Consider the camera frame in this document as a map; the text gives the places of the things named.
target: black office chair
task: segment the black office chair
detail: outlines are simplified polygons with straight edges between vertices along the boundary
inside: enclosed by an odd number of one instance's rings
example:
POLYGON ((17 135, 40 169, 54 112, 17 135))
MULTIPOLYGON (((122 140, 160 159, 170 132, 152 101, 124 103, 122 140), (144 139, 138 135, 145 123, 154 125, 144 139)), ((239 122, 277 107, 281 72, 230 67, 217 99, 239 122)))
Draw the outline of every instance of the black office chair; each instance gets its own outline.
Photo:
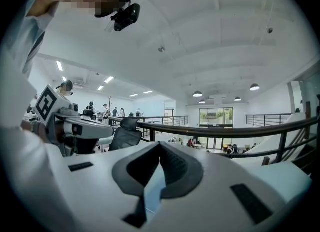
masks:
POLYGON ((83 113, 80 116, 89 116, 92 120, 96 120, 97 116, 95 115, 94 111, 91 109, 84 109, 83 113))
POLYGON ((137 130, 137 119, 124 118, 116 129, 109 151, 138 145, 142 132, 137 130))

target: window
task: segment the window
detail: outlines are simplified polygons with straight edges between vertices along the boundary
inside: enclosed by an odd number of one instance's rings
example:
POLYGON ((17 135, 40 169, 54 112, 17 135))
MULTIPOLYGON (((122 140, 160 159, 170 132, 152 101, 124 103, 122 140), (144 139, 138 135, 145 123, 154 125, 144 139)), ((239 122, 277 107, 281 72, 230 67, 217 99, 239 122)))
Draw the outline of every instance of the window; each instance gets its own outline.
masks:
POLYGON ((233 127, 234 109, 200 108, 200 127, 233 127))

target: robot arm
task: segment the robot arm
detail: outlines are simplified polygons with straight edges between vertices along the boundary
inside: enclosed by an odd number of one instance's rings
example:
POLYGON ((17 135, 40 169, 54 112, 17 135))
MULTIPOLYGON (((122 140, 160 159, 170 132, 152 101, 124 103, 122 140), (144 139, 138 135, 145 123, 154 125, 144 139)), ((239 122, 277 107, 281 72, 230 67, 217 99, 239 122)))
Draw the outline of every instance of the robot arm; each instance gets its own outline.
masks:
POLYGON ((48 138, 60 148, 63 156, 75 153, 91 153, 100 138, 113 135, 111 126, 79 115, 78 104, 47 85, 35 105, 40 120, 46 126, 48 138), (63 122, 64 134, 57 138, 56 124, 63 122))

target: ceiling light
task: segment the ceiling light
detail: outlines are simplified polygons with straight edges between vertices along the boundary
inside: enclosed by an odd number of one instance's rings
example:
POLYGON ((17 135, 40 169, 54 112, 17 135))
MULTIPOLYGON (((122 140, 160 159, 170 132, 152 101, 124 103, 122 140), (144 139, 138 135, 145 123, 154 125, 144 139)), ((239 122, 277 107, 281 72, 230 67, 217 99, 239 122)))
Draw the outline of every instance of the ceiling light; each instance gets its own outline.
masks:
POLYGON ((109 81, 111 81, 113 79, 112 76, 109 76, 104 82, 108 83, 109 81))
POLYGON ((194 97, 202 97, 203 94, 201 93, 201 91, 197 90, 197 91, 194 92, 193 96, 194 97))
POLYGON ((58 65, 59 70, 63 71, 61 62, 57 61, 56 64, 58 65))
POLYGON ((253 83, 250 87, 250 90, 258 90, 260 86, 257 83, 253 83))

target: ceiling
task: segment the ceiling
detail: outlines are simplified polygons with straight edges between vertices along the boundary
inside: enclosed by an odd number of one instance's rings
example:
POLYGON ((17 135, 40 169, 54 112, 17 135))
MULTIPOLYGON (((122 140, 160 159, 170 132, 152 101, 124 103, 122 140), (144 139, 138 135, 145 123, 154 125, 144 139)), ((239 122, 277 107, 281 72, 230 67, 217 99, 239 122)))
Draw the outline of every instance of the ceiling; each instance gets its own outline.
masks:
POLYGON ((113 74, 126 82, 123 95, 140 86, 188 104, 199 102, 195 90, 224 95, 225 104, 248 101, 319 60, 319 43, 293 0, 132 2, 141 5, 139 20, 121 32, 105 30, 109 17, 61 3, 39 56, 92 70, 90 80, 96 71, 113 74), (250 91, 252 83, 260 90, 250 91))
POLYGON ((56 84, 62 83, 63 76, 73 82, 73 90, 86 90, 98 94, 112 95, 114 97, 121 97, 130 100, 139 99, 146 96, 156 95, 155 92, 144 94, 149 91, 148 88, 140 87, 132 83, 128 83, 117 78, 113 78, 108 83, 105 80, 111 74, 101 74, 98 71, 92 71, 83 67, 62 63, 63 71, 58 69, 57 60, 35 57, 34 62, 44 71, 56 84))

